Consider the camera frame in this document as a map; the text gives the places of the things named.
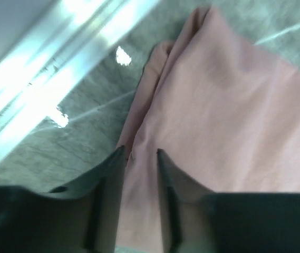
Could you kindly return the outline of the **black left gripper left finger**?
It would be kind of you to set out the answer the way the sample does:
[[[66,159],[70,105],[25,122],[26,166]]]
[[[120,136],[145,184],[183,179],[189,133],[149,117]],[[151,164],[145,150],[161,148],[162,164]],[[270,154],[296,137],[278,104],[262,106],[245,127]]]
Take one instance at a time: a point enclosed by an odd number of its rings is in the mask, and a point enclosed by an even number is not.
[[[0,186],[0,252],[114,252],[124,163],[119,147],[49,192]]]

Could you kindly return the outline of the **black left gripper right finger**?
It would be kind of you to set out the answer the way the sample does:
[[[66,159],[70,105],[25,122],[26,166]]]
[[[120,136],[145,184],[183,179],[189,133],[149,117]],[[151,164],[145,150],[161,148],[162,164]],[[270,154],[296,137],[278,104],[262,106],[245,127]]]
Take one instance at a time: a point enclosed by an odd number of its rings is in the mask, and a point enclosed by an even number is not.
[[[165,252],[300,252],[300,193],[213,192],[157,151]]]

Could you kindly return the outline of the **pink t shirt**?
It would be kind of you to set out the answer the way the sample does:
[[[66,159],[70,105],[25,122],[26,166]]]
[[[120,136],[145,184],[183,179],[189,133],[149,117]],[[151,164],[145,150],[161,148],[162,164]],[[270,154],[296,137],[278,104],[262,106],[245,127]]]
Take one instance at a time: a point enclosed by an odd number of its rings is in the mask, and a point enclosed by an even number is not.
[[[212,191],[300,192],[300,71],[195,9],[147,62],[119,145],[117,245],[163,252],[157,150]]]

